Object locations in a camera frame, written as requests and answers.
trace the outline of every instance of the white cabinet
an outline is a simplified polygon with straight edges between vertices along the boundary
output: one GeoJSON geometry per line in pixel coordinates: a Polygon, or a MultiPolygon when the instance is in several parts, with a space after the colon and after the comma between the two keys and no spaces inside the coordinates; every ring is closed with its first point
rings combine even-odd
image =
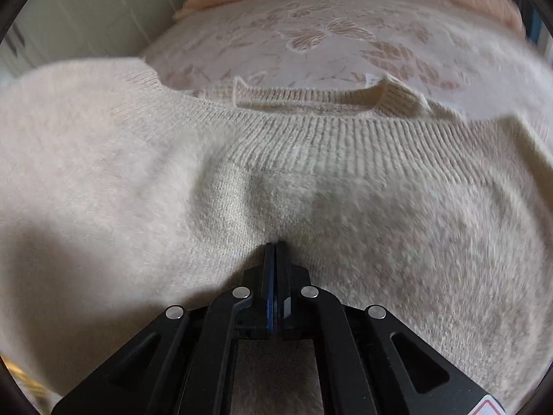
{"type": "Polygon", "coordinates": [[[184,1],[29,0],[0,45],[0,70],[19,76],[65,58],[137,55],[184,1]]]}

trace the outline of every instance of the warning label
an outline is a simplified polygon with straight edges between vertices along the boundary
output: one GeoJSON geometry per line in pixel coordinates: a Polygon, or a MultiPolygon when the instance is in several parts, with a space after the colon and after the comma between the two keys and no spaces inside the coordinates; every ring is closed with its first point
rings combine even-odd
{"type": "Polygon", "coordinates": [[[476,407],[472,409],[468,415],[507,415],[501,408],[499,403],[491,397],[486,395],[483,397],[476,407]]]}

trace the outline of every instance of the sweater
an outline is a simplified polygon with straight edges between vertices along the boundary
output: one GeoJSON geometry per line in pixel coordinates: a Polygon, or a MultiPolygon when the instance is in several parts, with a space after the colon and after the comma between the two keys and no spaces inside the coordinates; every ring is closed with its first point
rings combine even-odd
{"type": "MultiPolygon", "coordinates": [[[[553,360],[553,173],[516,116],[372,88],[164,87],[138,59],[0,93],[0,352],[65,394],[267,241],[342,303],[382,304],[514,413],[553,360]]],[[[309,342],[247,342],[233,413],[322,412],[309,342]]]]}

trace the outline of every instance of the metal pin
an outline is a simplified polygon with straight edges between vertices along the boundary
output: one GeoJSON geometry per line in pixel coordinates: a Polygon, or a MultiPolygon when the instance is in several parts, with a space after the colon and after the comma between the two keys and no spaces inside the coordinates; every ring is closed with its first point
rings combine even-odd
{"type": "Polygon", "coordinates": [[[232,291],[232,296],[238,299],[248,298],[250,296],[250,289],[247,287],[237,287],[232,291]]]}
{"type": "Polygon", "coordinates": [[[382,306],[371,306],[367,312],[369,313],[369,317],[376,318],[377,320],[382,320],[386,316],[386,309],[382,306]]]}
{"type": "Polygon", "coordinates": [[[305,296],[305,298],[317,298],[317,296],[319,296],[319,289],[312,285],[306,285],[302,288],[301,294],[305,296]]]}
{"type": "Polygon", "coordinates": [[[171,320],[177,320],[184,315],[184,309],[181,306],[171,306],[165,311],[165,316],[171,320]]]}

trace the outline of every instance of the knit fabric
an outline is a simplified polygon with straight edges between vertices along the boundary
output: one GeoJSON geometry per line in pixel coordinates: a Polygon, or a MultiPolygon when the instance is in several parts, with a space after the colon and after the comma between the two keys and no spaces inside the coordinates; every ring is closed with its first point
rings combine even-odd
{"type": "MultiPolygon", "coordinates": [[[[508,413],[553,360],[553,173],[516,117],[464,121],[385,77],[352,92],[177,92],[137,59],[0,93],[0,351],[64,394],[170,304],[283,239],[508,413]]],[[[243,345],[233,413],[322,413],[308,342],[243,345]]]]}

